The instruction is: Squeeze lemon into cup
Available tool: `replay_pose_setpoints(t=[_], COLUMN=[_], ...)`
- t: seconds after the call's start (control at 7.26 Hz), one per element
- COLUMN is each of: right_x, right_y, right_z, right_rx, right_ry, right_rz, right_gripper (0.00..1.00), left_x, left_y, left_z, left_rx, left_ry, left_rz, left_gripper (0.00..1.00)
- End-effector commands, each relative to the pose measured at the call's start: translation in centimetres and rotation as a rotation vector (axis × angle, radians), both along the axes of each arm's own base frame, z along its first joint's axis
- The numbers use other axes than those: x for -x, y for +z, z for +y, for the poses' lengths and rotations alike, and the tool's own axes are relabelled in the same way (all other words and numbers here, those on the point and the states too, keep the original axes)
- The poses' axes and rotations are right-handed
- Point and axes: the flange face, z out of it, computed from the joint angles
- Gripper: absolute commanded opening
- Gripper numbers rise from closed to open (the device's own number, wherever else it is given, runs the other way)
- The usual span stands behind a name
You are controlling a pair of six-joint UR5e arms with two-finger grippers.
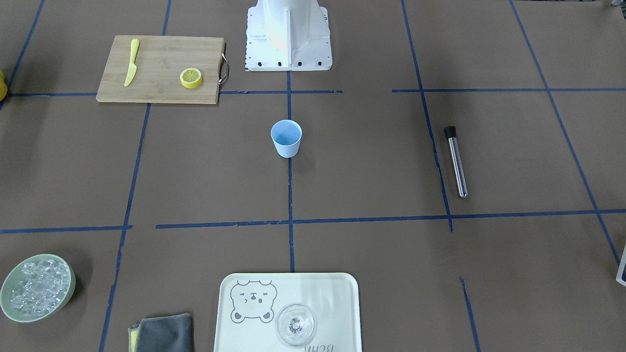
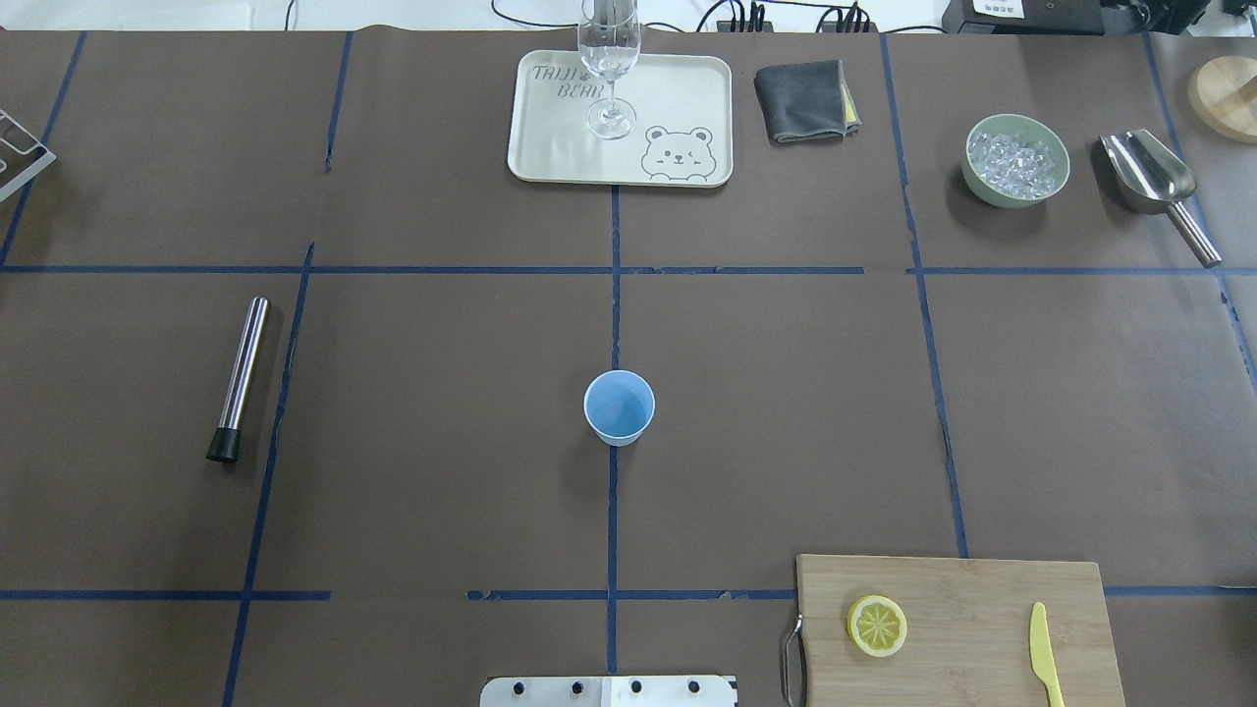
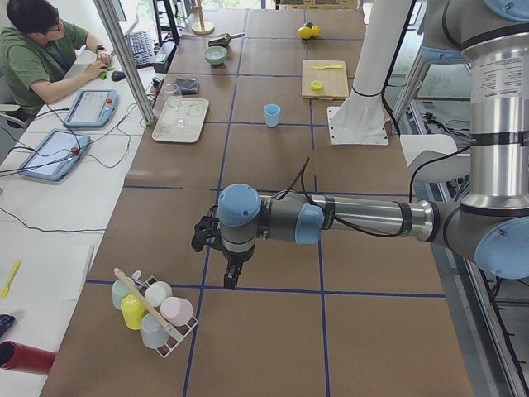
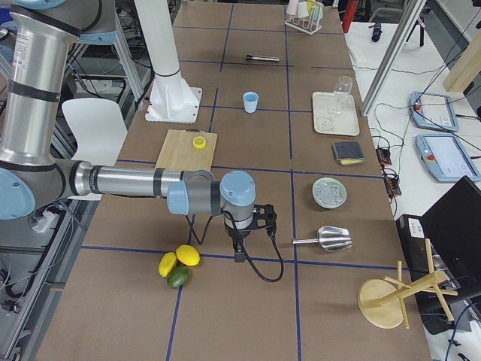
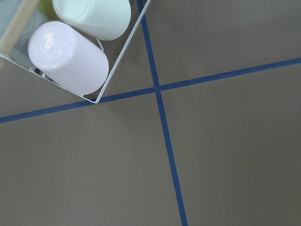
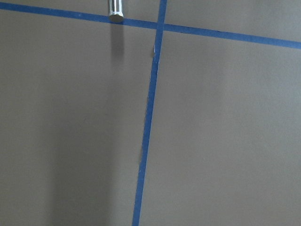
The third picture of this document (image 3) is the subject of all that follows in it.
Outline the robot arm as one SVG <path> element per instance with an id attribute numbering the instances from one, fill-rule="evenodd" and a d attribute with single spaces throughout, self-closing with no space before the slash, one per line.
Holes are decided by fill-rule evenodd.
<path id="1" fill-rule="evenodd" d="M 528 275 L 528 4 L 430 1 L 423 53 L 471 64 L 470 188 L 458 203 L 380 202 L 282 192 L 246 184 L 220 194 L 215 243 L 234 289 L 257 238 L 314 244 L 349 227 L 378 237 L 413 236 L 451 249 L 504 279 Z"/>

